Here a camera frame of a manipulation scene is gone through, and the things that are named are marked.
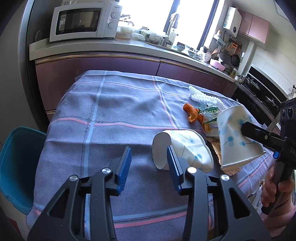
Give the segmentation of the person's right hand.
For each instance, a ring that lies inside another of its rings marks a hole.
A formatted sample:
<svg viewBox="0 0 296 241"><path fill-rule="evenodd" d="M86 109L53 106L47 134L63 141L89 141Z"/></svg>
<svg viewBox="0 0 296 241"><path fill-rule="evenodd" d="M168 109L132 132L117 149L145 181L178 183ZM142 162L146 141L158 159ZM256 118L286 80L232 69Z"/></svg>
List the person's right hand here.
<svg viewBox="0 0 296 241"><path fill-rule="evenodd" d="M274 166L272 166L267 172L265 183L262 188L261 203L264 207L268 207L270 203L275 202L275 195L277 191L282 193L279 204L286 203L291 198L292 191L295 187L295 182L292 179L282 181L278 185L276 185L273 182L273 177Z"/></svg>

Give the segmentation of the pink sweater forearm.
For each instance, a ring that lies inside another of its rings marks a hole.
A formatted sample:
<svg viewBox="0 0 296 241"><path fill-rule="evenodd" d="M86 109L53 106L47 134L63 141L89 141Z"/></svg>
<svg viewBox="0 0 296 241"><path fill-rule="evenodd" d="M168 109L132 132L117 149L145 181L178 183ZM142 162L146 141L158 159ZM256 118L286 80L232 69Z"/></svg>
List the pink sweater forearm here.
<svg viewBox="0 0 296 241"><path fill-rule="evenodd" d="M292 201L289 199L271 215L261 214L260 217L269 230L271 237L277 237L287 227L294 214L295 205L293 205Z"/></svg>

